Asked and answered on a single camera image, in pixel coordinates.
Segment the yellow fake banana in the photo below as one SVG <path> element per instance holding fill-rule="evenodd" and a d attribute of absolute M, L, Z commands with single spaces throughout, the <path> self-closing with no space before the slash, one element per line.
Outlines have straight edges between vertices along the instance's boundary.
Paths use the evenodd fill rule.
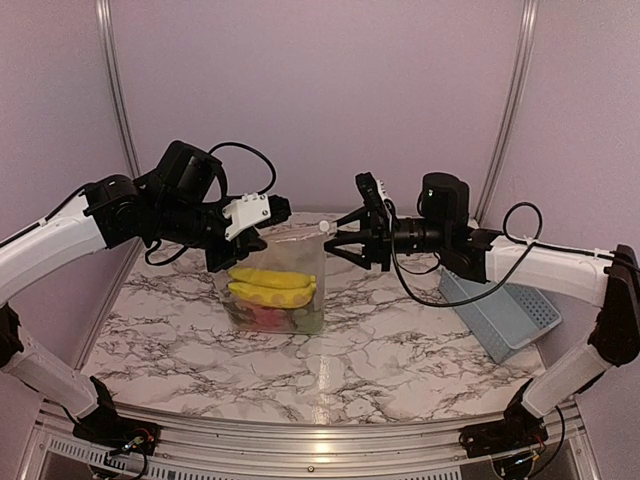
<path fill-rule="evenodd" d="M 302 308 L 316 292 L 316 277 L 304 273 L 236 267 L 228 274 L 230 293 L 261 307 Z"/>

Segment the clear zip top bag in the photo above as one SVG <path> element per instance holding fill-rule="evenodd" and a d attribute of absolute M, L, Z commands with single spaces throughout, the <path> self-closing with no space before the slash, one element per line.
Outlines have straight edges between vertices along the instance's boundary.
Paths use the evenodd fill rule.
<path fill-rule="evenodd" d="M 324 326 L 324 243 L 331 223 L 269 233 L 267 248 L 216 273 L 219 299 L 235 328 L 313 335 Z"/>

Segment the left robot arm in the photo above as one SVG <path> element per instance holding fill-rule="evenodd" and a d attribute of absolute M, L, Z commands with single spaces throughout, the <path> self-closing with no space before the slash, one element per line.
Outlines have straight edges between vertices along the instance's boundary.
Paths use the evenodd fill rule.
<path fill-rule="evenodd" d="M 107 388 L 33 339 L 10 299 L 67 264 L 132 239 L 150 251 L 164 241 L 201 249 L 209 271 L 226 270 L 265 249 L 258 231 L 274 220 L 277 201 L 265 190 L 229 195 L 222 162 L 179 140 L 138 178 L 112 175 L 80 187 L 1 243 L 2 372 L 64 407 L 102 443 L 119 444 L 126 423 Z"/>

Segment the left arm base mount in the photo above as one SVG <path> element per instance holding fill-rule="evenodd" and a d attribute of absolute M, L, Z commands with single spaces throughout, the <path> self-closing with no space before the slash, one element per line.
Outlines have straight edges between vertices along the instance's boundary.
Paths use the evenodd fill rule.
<path fill-rule="evenodd" d="M 141 437 L 143 443 L 138 452 L 152 456 L 156 449 L 160 433 L 160 426 L 153 422 L 122 417 L 115 424 L 89 427 L 80 423 L 73 428 L 76 438 L 96 443 L 112 450 L 123 448 L 124 445 L 136 437 Z"/>

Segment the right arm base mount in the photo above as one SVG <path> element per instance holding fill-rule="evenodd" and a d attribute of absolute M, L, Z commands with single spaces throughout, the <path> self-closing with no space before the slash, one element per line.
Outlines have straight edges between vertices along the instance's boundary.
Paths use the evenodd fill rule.
<path fill-rule="evenodd" d="M 547 439 L 541 423 L 526 426 L 522 421 L 502 419 L 463 427 L 459 444 L 469 458 L 477 458 L 542 444 Z"/>

